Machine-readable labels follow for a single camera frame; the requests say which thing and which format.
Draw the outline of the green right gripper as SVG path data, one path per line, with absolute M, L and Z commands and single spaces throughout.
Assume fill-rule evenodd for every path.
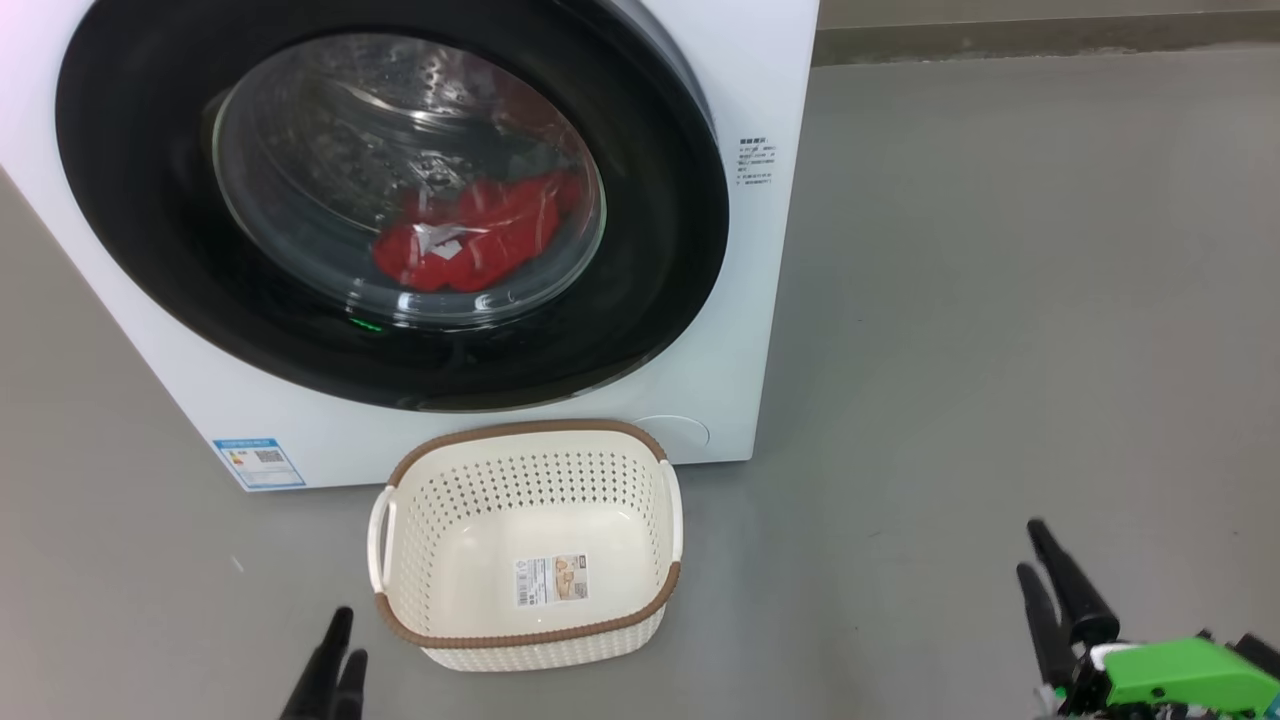
M 1208 635 L 1115 642 L 1120 621 L 1047 523 L 1032 518 L 1027 532 L 1061 611 L 1060 618 L 1039 573 L 1029 562 L 1018 564 L 1044 682 L 1038 689 L 1039 717 L 1277 717 L 1277 650 L 1270 643 L 1257 635 L 1222 644 Z M 1089 648 L 1078 661 L 1071 644 Z

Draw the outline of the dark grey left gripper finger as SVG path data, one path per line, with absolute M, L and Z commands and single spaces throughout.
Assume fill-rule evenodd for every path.
M 364 687 L 369 653 L 355 650 L 346 659 L 332 694 L 333 720 L 361 720 L 364 716 Z
M 332 717 L 339 670 L 346 659 L 352 625 L 352 609 L 338 607 L 280 711 L 280 719 Z

